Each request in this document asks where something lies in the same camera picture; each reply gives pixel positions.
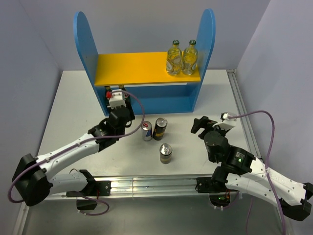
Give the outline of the silver Red Bull can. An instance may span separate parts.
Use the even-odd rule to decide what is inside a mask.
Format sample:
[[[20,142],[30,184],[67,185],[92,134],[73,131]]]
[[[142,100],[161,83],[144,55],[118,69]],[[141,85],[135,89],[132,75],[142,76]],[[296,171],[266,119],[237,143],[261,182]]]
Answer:
[[[152,125],[149,121],[144,121],[141,125],[142,138],[144,141],[152,139]]]

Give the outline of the black yellow can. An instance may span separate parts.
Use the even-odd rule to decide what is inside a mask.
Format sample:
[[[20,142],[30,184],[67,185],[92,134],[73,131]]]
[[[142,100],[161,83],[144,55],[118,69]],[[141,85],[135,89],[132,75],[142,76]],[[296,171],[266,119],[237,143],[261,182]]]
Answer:
[[[153,131],[153,139],[156,141],[160,141],[164,134],[167,127],[168,121],[165,118],[158,118],[155,122],[155,128]]]

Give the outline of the black gold can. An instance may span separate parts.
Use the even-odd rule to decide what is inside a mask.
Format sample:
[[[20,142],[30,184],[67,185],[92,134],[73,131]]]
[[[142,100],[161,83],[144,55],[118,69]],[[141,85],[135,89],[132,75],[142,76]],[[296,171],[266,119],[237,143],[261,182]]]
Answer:
[[[163,143],[159,148],[159,158],[163,164],[170,163],[172,159],[173,149],[168,143]]]

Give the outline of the clear yellow glass bottle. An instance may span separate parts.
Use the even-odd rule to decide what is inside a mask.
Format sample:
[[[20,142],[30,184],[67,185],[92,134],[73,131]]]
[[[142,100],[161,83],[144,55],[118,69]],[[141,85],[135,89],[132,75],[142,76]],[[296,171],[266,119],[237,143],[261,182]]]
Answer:
[[[189,46],[182,55],[181,71],[185,75],[192,75],[195,72],[198,59],[198,50],[195,48],[196,40],[190,40]]]

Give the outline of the clear bottle green cap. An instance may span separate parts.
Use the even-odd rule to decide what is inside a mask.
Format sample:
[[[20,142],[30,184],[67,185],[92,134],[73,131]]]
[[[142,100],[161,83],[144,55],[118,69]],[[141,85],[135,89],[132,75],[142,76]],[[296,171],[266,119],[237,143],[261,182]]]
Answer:
[[[172,46],[167,51],[166,71],[169,75],[180,73],[182,61],[182,51],[179,48],[179,40],[173,40]]]

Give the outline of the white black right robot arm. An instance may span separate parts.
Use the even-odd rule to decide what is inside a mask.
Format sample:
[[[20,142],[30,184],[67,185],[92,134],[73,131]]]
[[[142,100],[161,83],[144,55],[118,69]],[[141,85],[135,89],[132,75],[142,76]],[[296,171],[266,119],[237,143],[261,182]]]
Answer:
[[[196,191],[240,191],[272,205],[281,206],[283,215],[290,219],[306,219],[312,208],[309,202],[313,195],[312,184],[291,180],[266,167],[259,158],[248,151],[230,145],[226,134],[236,124],[237,120],[232,118],[230,113],[223,113],[220,122],[210,120],[206,116],[194,119],[191,133],[195,134],[203,129],[198,136],[204,141],[209,161],[218,164],[212,176],[196,179]]]

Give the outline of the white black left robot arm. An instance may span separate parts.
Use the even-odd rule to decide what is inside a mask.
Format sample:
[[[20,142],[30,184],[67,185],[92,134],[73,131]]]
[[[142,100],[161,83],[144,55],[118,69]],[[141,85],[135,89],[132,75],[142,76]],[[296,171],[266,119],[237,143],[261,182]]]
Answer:
[[[26,154],[21,157],[12,177],[11,188],[16,188],[20,202],[31,207],[48,196],[73,191],[77,195],[91,195],[96,180],[85,169],[76,173],[59,174],[78,160],[98,153],[127,136],[126,128],[135,119],[131,100],[124,98],[113,102],[109,116],[74,142],[37,157]]]

